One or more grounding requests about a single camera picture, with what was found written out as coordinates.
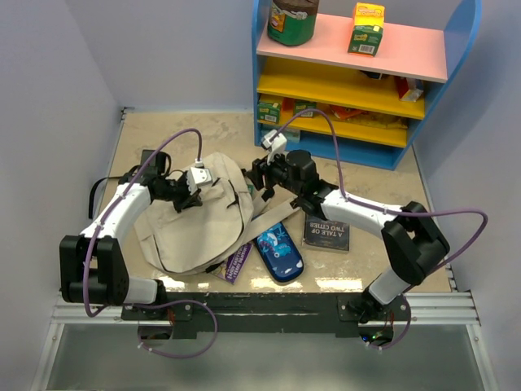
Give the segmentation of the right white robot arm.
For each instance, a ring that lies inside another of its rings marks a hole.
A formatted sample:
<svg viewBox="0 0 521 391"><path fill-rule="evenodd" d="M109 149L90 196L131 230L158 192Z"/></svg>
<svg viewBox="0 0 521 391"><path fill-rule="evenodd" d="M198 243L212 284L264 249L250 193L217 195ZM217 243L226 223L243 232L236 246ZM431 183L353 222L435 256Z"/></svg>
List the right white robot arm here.
<svg viewBox="0 0 521 391"><path fill-rule="evenodd" d="M354 226L383 241L389 268L348 305L360 323L382 319L391 311L392 302L408 288L421 284L450 250L422 204L411 201L404 207L386 206L344 194L320 178L307 151L256 159L244 174L268 196L276 186L288 190L295 195L292 207L309 216Z"/></svg>

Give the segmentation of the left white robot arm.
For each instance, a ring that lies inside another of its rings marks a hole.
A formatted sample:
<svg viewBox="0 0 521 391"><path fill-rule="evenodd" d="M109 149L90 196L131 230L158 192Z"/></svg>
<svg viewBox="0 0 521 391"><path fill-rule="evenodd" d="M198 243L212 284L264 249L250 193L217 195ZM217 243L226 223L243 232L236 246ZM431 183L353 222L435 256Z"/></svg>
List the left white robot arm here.
<svg viewBox="0 0 521 391"><path fill-rule="evenodd" d="M212 181L201 159L169 178L169 154L146 150L140 165L120 178L115 195L100 215L78 235L59 244L60 291L68 303L81 303L93 318L110 306L136 305L149 319L169 309L163 284L129 274L121 243L155 200L170 202L176 212L200 206L204 185Z"/></svg>

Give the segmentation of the beige canvas backpack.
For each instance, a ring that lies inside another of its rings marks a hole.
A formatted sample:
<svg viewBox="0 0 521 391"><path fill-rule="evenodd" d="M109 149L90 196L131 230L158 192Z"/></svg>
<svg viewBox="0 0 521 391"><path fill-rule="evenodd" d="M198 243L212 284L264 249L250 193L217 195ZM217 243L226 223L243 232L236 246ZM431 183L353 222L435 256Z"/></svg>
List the beige canvas backpack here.
<svg viewBox="0 0 521 391"><path fill-rule="evenodd" d="M243 171L227 155L201 160L213 179L201 189L202 206L177 213L170 202L155 200L130 228L146 261L167 274L203 272L296 212L289 200L267 209L265 192L250 194Z"/></svg>

